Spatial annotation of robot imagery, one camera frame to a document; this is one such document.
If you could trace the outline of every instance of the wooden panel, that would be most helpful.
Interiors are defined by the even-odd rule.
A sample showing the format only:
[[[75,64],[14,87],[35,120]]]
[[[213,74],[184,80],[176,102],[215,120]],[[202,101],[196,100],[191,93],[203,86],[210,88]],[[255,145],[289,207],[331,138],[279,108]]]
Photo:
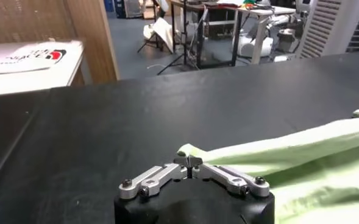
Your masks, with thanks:
[[[73,38],[62,0],[0,0],[0,43]]]
[[[102,0],[66,0],[76,35],[85,41],[85,55],[94,83],[117,80],[115,55]]]

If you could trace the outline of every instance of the white cable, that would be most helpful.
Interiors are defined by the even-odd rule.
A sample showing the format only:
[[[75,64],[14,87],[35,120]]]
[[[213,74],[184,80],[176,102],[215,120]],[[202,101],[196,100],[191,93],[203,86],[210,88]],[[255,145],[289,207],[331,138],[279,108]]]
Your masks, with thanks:
[[[156,65],[148,66],[147,69],[150,69],[150,68],[153,68],[153,67],[156,67],[156,66],[166,67],[165,65],[162,65],[162,64],[156,64]]]

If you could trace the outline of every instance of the white table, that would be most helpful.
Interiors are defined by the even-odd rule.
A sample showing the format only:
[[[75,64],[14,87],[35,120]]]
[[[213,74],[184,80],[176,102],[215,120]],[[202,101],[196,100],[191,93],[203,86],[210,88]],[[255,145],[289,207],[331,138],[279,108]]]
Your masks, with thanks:
[[[0,58],[10,55],[26,44],[28,43],[0,44]],[[82,62],[83,49],[84,47],[81,41],[70,41],[67,45],[66,54],[58,63],[49,69],[0,74],[0,94],[70,86]],[[89,72],[83,71],[86,84],[91,83],[91,77],[89,77],[89,75]]]
[[[240,29],[240,25],[238,24],[238,13],[241,13],[242,15],[250,15],[251,17],[255,17],[259,20],[259,24],[258,24],[258,32],[257,32],[257,37],[255,39],[255,46],[254,46],[254,52],[252,53],[252,60],[251,63],[252,64],[259,64],[260,61],[260,52],[262,49],[262,45],[263,45],[263,39],[264,39],[264,35],[265,35],[265,31],[266,31],[266,26],[267,26],[267,22],[268,22],[268,18],[271,15],[291,15],[291,14],[295,14],[296,13],[296,9],[290,9],[290,8],[284,8],[284,7],[278,7],[278,6],[273,6],[274,7],[274,11],[272,10],[248,10],[246,8],[236,8],[236,23],[235,23],[235,28],[236,29]]]

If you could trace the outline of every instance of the white paper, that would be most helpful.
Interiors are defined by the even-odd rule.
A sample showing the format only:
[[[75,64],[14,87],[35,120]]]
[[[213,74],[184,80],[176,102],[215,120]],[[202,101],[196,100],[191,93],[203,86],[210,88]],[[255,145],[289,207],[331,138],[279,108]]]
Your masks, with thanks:
[[[219,0],[217,4],[226,4],[226,5],[237,5],[241,6],[244,0]]]
[[[66,54],[64,43],[27,44],[0,58],[0,74],[48,69]]]

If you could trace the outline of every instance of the green fabric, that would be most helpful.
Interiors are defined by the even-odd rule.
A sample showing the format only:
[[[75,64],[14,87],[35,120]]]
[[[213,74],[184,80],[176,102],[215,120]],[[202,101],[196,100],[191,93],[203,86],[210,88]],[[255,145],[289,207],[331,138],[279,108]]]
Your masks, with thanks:
[[[264,176],[276,223],[359,222],[359,118],[209,152],[187,144],[179,152]]]

